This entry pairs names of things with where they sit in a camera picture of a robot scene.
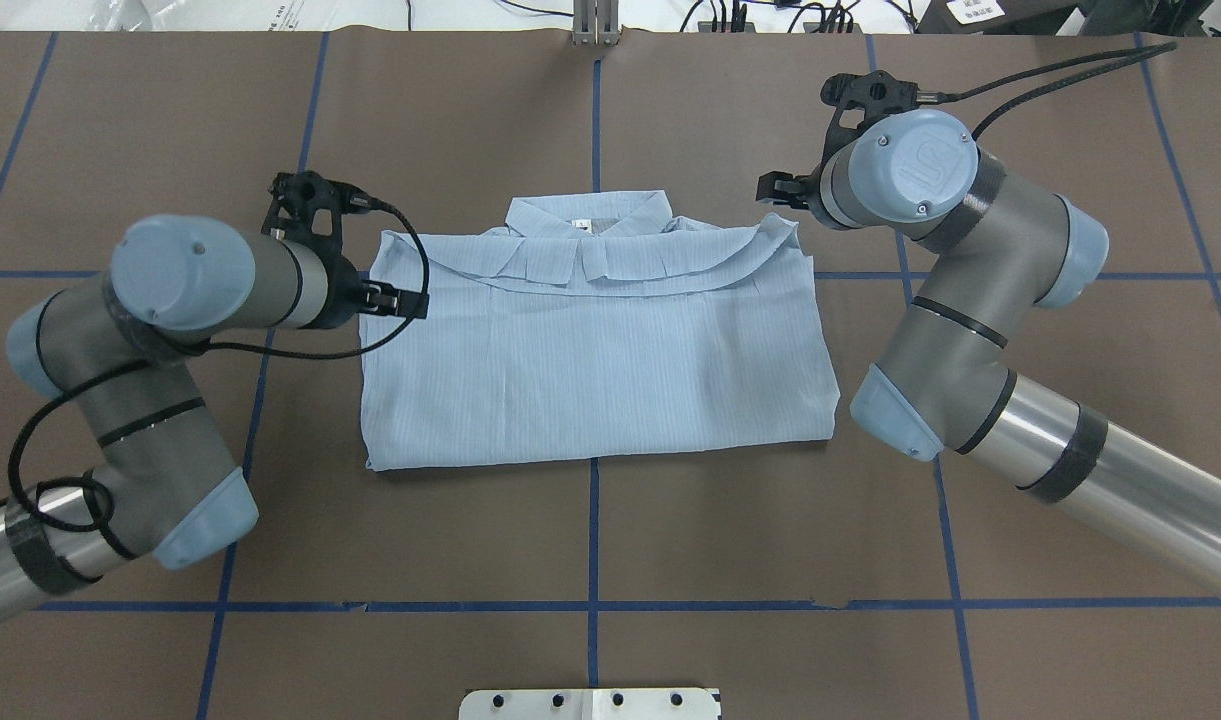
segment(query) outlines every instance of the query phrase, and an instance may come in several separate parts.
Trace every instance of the robotic arm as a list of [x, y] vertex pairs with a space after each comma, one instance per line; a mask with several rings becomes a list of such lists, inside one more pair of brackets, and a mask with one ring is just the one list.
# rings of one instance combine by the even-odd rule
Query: robotic arm
[[[1221, 480], [1000, 364], [1031, 308], [1081, 295], [1107, 232], [980, 150], [938, 94], [889, 73], [834, 76], [810, 176], [762, 176], [757, 200], [833, 229], [885, 225], [939, 256], [853, 397], [863, 430], [929, 461], [972, 456], [1027, 495], [1162, 560], [1221, 597]], [[856, 128], [844, 111], [862, 109]]]
[[[333, 328], [358, 312], [407, 325], [427, 315], [426, 279], [420, 292], [397, 290], [360, 278], [341, 254], [342, 215], [396, 214], [391, 205], [313, 172], [281, 173], [271, 192], [256, 236], [212, 218], [140, 220], [107, 272], [12, 325], [11, 365], [53, 400], [16, 443], [12, 495], [0, 502], [0, 621], [143, 553], [179, 569], [253, 527], [258, 509], [241, 466], [182, 364], [209, 348], [244, 348], [212, 345], [214, 333]], [[328, 236], [313, 232], [321, 211]], [[24, 491], [17, 469], [26, 437], [66, 400], [81, 405], [107, 464]]]

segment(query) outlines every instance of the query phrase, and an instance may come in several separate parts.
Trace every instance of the metal tube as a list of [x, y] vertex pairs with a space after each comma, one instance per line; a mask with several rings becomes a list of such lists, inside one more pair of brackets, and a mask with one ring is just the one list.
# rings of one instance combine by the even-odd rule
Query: metal tube
[[[40, 506], [42, 510], [72, 524], [90, 521], [84, 493], [81, 489], [49, 491], [42, 497]], [[0, 506], [0, 622], [51, 598], [20, 567], [20, 560], [16, 559], [6, 537], [6, 511], [5, 506]], [[70, 533], [46, 528], [46, 537], [57, 556], [62, 556], [76, 571], [90, 578], [96, 578], [126, 563], [123, 556], [107, 547], [107, 542], [104, 542], [99, 533]]]
[[1221, 597], [1221, 480], [1114, 423], [1098, 436], [1103, 448], [1085, 452], [1077, 442], [1093, 434], [1085, 414], [1020, 378], [968, 456], [1033, 495], [1043, 483], [1063, 484], [1046, 502]]

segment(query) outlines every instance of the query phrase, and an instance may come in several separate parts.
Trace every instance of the white bracket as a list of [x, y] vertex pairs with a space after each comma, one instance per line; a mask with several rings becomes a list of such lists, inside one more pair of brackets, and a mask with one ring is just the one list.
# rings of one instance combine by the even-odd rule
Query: white bracket
[[619, 45], [619, 0], [574, 0], [575, 45]]
[[636, 688], [476, 691], [459, 720], [720, 720], [720, 691]]

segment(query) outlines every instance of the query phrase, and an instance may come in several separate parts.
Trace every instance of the folded shirt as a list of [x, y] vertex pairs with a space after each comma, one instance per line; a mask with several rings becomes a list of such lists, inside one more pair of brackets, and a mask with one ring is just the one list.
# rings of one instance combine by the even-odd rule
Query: folded shirt
[[[429, 316], [361, 355], [374, 470], [829, 438], [838, 378], [797, 223], [674, 218], [664, 192], [520, 196], [504, 227], [419, 236]], [[409, 237], [371, 277], [419, 287]], [[363, 315], [363, 345], [396, 319]]]

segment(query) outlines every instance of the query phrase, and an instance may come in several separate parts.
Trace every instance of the collar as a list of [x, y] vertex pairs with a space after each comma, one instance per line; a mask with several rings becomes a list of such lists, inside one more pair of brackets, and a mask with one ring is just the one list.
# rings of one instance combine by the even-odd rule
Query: collar
[[589, 237], [570, 225], [579, 218], [614, 220], [596, 233], [603, 237], [656, 234], [672, 222], [673, 207], [662, 190], [519, 196], [509, 205], [505, 222], [523, 237]]

